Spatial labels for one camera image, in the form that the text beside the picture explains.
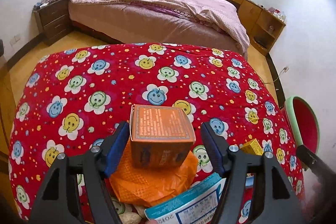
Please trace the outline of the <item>orange cardboard box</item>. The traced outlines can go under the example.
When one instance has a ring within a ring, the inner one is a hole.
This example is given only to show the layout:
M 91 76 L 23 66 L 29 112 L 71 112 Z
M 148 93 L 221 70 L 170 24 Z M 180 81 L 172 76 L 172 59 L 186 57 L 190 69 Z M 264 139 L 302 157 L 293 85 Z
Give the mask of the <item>orange cardboard box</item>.
M 179 167 L 196 141 L 192 123 L 178 107 L 133 105 L 129 126 L 136 168 Z

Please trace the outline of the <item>green red trash bin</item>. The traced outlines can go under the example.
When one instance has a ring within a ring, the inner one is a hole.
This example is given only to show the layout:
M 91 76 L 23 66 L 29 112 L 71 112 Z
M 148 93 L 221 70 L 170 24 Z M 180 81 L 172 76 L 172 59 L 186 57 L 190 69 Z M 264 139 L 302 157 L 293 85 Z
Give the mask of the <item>green red trash bin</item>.
M 313 109 L 299 96 L 288 97 L 281 109 L 297 146 L 304 145 L 311 152 L 319 148 L 319 125 Z

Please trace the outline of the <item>small yellow box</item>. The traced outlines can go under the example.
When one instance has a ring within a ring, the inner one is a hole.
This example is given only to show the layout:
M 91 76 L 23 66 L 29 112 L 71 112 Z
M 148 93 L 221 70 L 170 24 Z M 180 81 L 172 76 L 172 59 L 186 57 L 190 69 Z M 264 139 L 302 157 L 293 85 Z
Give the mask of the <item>small yellow box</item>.
M 257 139 L 252 139 L 246 143 L 244 143 L 240 149 L 248 153 L 250 155 L 256 155 L 256 156 L 262 156 L 264 153 L 264 150 L 262 149 L 261 145 L 257 141 Z

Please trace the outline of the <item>teal white cardboard box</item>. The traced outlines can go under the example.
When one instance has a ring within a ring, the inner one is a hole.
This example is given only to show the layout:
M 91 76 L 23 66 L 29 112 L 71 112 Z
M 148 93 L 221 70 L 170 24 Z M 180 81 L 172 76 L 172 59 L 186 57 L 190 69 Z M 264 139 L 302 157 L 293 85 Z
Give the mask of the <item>teal white cardboard box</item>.
M 211 222 L 226 180 L 213 173 L 189 190 L 159 205 L 145 209 L 148 219 L 162 224 Z

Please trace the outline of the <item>peanut shell right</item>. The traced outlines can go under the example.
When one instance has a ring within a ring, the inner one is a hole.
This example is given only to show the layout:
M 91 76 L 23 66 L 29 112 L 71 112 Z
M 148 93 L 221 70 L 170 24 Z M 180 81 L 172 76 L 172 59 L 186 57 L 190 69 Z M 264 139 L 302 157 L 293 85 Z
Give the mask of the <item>peanut shell right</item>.
M 141 205 L 133 205 L 133 207 L 137 211 L 138 215 L 141 216 L 141 218 L 146 218 L 146 215 L 145 215 L 145 209 L 146 209 L 146 207 L 141 206 Z

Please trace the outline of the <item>red smiley flower blanket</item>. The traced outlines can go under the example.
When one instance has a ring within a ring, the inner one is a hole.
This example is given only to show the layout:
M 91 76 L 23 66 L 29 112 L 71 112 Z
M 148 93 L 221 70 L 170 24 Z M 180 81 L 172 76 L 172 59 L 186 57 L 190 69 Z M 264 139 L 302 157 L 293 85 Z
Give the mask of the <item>red smiley flower blanket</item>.
M 72 49 L 44 56 L 28 79 L 11 129 L 9 178 L 28 219 L 56 156 L 87 151 L 130 116 L 133 105 L 182 109 L 196 141 L 191 185 L 221 186 L 201 140 L 209 122 L 230 144 L 259 143 L 283 167 L 296 196 L 305 190 L 294 136 L 260 77 L 237 53 L 177 44 Z

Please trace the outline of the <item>long wooden cabinet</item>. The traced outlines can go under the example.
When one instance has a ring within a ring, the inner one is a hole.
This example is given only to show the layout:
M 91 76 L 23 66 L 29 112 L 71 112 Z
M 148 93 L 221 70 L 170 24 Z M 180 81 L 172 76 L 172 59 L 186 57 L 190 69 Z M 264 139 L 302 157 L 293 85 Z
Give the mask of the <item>long wooden cabinet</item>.
M 250 0 L 226 0 L 233 4 L 252 46 L 266 56 L 282 33 L 285 23 Z

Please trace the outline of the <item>dark wooden nightstand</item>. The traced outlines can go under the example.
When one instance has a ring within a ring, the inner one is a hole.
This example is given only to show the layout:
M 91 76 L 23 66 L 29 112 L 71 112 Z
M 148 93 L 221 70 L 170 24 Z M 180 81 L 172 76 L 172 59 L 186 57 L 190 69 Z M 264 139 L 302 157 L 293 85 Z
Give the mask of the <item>dark wooden nightstand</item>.
M 33 9 L 38 30 L 45 37 L 45 43 L 51 46 L 73 30 L 68 11 L 69 0 L 56 0 L 43 7 Z

